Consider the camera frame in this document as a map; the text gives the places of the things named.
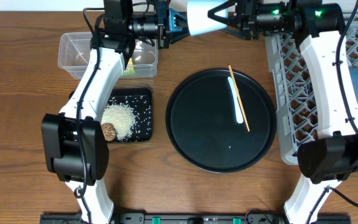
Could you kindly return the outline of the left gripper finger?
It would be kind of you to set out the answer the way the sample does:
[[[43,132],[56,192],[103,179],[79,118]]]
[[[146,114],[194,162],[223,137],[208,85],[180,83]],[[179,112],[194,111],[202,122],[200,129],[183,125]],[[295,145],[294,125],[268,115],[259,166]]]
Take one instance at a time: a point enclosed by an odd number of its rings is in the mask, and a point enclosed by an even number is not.
[[[174,44],[189,35],[190,35],[190,33],[188,30],[183,30],[181,32],[172,32],[171,37],[170,37],[170,44]]]
[[[188,31],[187,17],[179,13],[178,11],[169,8],[168,26],[169,26],[169,30],[173,33],[187,32]]]

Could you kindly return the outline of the light blue cup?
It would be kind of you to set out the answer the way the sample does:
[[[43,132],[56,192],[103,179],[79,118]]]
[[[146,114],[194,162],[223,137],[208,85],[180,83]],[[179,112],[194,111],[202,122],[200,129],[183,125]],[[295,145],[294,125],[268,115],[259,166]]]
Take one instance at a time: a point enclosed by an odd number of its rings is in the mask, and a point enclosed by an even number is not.
[[[187,23],[191,36],[225,29],[227,25],[210,19],[208,11],[225,3],[226,0],[189,0],[187,4]]]

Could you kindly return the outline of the wooden chopstick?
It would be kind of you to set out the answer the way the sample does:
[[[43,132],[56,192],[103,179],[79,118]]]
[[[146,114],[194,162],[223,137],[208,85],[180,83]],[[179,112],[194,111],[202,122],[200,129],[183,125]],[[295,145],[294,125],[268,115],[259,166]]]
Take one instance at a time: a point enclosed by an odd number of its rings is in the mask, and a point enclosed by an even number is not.
[[[244,124],[245,124],[245,126],[247,128],[247,132],[250,132],[250,127],[249,127],[249,124],[248,124],[247,116],[246,116],[245,111],[244,111],[244,107],[242,105],[242,100],[241,100],[241,96],[239,94],[239,89],[237,87],[237,83],[236,83],[236,79],[235,79],[235,76],[234,76],[233,69],[232,69],[231,65],[228,65],[228,67],[229,67],[229,71],[230,71],[230,74],[231,74],[232,82],[234,84],[234,89],[236,91],[237,100],[238,100],[238,103],[239,103],[239,107],[241,109]]]

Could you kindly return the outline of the green yellow snack wrapper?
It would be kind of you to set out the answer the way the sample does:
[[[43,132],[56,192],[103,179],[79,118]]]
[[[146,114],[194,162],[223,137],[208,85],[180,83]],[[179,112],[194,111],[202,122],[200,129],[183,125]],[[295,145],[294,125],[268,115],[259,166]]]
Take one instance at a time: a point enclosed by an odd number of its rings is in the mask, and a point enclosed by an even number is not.
[[[135,69],[132,59],[130,58],[124,73],[121,75],[122,78],[127,78],[135,75]]]

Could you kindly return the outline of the brown food lump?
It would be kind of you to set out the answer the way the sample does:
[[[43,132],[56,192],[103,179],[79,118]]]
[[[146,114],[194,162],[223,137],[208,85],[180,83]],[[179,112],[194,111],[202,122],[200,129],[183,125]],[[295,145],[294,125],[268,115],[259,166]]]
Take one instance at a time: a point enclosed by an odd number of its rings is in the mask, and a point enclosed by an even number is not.
[[[107,142],[114,141],[116,138],[116,130],[111,123],[103,123],[101,129],[104,135],[104,138]]]

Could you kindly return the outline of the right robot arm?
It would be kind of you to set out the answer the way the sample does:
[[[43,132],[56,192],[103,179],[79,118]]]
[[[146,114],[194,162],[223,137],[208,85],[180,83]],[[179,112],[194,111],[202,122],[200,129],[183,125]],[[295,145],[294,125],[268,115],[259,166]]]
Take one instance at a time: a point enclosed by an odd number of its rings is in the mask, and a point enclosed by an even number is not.
[[[298,147],[301,176],[283,206],[283,221],[315,222],[329,194],[358,171],[358,101],[345,45],[351,23],[338,4],[322,1],[226,1],[207,16],[245,40],[260,32],[287,32],[300,49],[316,100],[318,138]]]

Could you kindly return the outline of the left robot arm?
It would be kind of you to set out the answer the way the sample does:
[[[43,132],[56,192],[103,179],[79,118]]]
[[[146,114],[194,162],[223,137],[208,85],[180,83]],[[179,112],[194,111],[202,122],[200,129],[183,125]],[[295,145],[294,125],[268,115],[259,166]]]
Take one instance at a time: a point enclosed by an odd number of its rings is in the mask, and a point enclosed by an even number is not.
[[[80,223],[110,223],[114,204],[104,174],[109,149],[101,118],[112,89],[124,73],[137,40],[160,49],[185,38],[187,19],[168,1],[152,1],[154,12],[134,13],[134,3],[105,1],[91,31],[90,58],[76,90],[58,114],[46,114],[41,130],[49,172],[71,188]]]

